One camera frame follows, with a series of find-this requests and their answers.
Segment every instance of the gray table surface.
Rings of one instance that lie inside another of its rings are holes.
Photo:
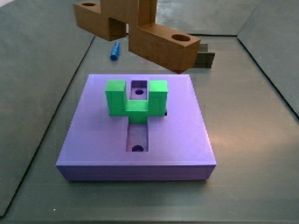
[[[299,125],[236,38],[202,37],[212,69],[192,84],[217,167],[209,180],[66,182],[54,163],[89,74],[169,74],[96,38],[2,221],[299,221]]]

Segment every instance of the green block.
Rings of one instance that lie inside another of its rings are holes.
[[[109,80],[106,82],[106,106],[110,116],[126,115],[126,83],[122,80]]]
[[[110,116],[128,116],[129,123],[146,123],[148,116],[164,116],[168,87],[166,81],[150,80],[148,100],[126,99],[126,82],[106,82],[106,106]]]
[[[148,91],[148,115],[164,116],[168,87],[166,81],[150,80]]]
[[[146,123],[148,117],[148,101],[146,100],[128,100],[125,105],[125,112],[129,123]]]
[[[168,93],[165,80],[149,80],[149,92]]]

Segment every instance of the purple base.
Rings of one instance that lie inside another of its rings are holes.
[[[148,118],[148,151],[126,151],[126,117],[109,117],[108,80],[166,81],[165,117]],[[189,75],[90,75],[56,164],[66,180],[206,179],[216,166]]]

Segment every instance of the wooden block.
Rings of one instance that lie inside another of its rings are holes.
[[[193,66],[200,39],[154,23],[156,0],[101,0],[76,3],[78,27],[105,40],[122,38],[128,49],[177,74]]]
[[[128,50],[177,74],[193,65],[200,40],[162,25],[129,30]]]
[[[126,36],[126,25],[101,15],[98,3],[74,3],[77,26],[102,39],[112,41]]]
[[[132,26],[154,22],[156,0],[101,0],[102,15]]]

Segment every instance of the hole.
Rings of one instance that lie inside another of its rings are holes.
[[[132,148],[132,151],[144,151],[144,147],[141,145],[136,145],[133,148]]]
[[[93,3],[82,3],[84,6],[94,6]]]
[[[178,41],[189,41],[190,38],[188,36],[182,36],[181,34],[172,35],[172,38]]]
[[[141,95],[144,92],[145,92],[145,91],[144,91],[142,89],[137,89],[137,90],[134,91],[134,94],[136,94],[136,95]]]

